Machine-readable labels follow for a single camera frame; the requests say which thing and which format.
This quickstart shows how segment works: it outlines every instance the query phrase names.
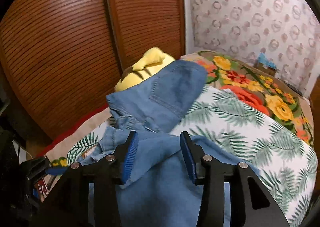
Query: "circle pattern on wallpaper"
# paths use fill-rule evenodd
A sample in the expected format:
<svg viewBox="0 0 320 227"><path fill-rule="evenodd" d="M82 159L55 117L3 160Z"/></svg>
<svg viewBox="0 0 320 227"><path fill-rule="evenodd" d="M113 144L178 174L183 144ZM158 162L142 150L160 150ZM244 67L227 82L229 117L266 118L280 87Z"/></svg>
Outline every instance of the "circle pattern on wallpaper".
<svg viewBox="0 0 320 227"><path fill-rule="evenodd" d="M305 0L190 2L197 47L219 49L250 63L263 49L278 67L295 69L295 78L304 78L318 58L312 52L320 52L320 25Z"/></svg>

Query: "tissue box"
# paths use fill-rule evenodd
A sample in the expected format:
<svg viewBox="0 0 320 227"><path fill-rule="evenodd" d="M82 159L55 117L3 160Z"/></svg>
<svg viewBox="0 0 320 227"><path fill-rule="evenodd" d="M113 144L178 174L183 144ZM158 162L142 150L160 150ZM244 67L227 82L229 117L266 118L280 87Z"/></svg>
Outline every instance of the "tissue box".
<svg viewBox="0 0 320 227"><path fill-rule="evenodd" d="M271 67L264 66L262 63L255 63L254 68L259 69L260 71L265 72L266 74L269 74L271 76L275 76L277 71Z"/></svg>

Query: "metal screw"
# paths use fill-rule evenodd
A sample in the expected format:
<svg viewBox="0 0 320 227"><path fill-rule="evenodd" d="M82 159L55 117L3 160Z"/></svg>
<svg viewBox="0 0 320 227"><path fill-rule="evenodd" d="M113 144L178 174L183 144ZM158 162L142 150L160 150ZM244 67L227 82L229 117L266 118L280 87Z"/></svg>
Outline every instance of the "metal screw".
<svg viewBox="0 0 320 227"><path fill-rule="evenodd" d="M79 166L80 166L80 163L79 163L79 162L73 162L73 163L71 164L71 168L72 168L72 169L77 169Z"/></svg>
<svg viewBox="0 0 320 227"><path fill-rule="evenodd" d="M110 154L110 155L106 156L106 160L108 160L108 161L114 161L115 159L116 159L116 156L113 155L113 154Z"/></svg>
<svg viewBox="0 0 320 227"><path fill-rule="evenodd" d="M210 155L204 155L203 156L203 160L205 161L211 161L212 160L212 157Z"/></svg>
<svg viewBox="0 0 320 227"><path fill-rule="evenodd" d="M247 168L248 167L248 164L246 163L246 162L240 162L239 163L239 166L241 167L241 168Z"/></svg>

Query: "plush toy ear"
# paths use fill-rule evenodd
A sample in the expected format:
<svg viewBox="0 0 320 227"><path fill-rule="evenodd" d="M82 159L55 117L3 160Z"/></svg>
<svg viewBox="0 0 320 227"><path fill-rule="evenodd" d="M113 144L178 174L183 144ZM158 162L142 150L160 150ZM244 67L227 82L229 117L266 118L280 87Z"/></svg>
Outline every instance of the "plush toy ear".
<svg viewBox="0 0 320 227"><path fill-rule="evenodd" d="M153 47L144 53L143 57L132 66L133 71L141 71L145 66L162 62L165 54L157 47Z"/></svg>

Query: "stuffed animal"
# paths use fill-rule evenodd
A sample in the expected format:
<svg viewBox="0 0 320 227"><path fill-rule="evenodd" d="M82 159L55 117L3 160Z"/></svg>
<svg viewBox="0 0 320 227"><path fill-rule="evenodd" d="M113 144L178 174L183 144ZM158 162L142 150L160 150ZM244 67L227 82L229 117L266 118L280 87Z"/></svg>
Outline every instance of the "stuffed animal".
<svg viewBox="0 0 320 227"><path fill-rule="evenodd" d="M149 49L138 62L124 70L121 80L115 86L115 91L123 91L143 82L174 60L172 56L157 47Z"/></svg>

